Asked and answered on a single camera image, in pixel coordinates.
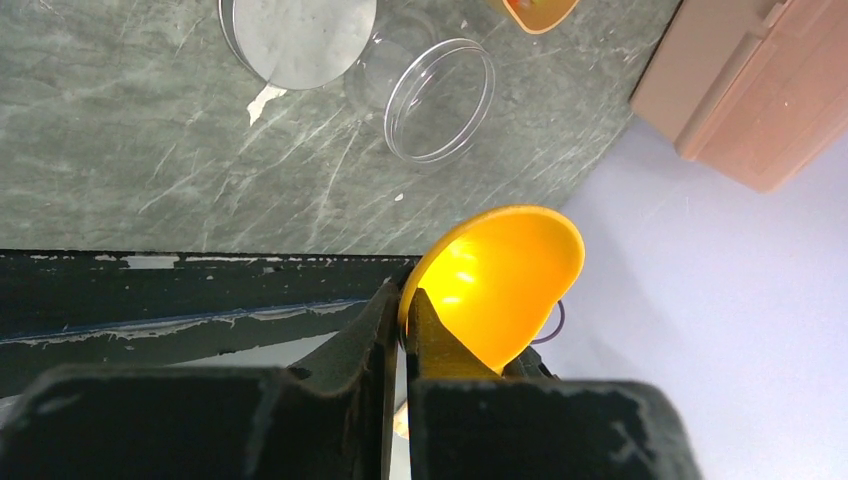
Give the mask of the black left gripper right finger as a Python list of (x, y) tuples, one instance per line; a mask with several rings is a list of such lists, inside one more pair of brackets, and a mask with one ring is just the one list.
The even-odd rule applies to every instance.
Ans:
[(676, 409), (633, 381), (502, 377), (438, 318), (423, 290), (406, 335), (415, 479), (698, 479)]

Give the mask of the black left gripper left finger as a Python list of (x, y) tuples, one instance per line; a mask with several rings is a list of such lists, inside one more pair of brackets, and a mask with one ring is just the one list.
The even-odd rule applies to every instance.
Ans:
[(66, 365), (1, 430), (5, 479), (385, 479), (396, 284), (291, 366)]

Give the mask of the yellow plastic scoop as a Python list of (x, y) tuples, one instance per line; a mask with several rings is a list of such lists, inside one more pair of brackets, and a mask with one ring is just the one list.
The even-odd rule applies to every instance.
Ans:
[(446, 329), (502, 373), (541, 332), (585, 257), (578, 228), (556, 210), (525, 204), (488, 210), (424, 254), (403, 287), (398, 322), (408, 333), (413, 295), (423, 290)]

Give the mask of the clear plastic jar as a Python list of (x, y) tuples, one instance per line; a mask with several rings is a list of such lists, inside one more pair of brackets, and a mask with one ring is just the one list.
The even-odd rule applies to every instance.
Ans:
[(381, 7), (343, 81), (357, 115), (381, 132), (393, 155), (436, 169), (474, 146), (494, 100), (496, 70), (480, 43), (423, 11)]

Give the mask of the yellow oval gummy tray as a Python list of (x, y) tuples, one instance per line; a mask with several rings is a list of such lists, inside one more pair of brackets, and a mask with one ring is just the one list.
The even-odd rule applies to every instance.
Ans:
[(540, 35), (559, 25), (579, 0), (487, 0), (486, 3), (526, 33)]

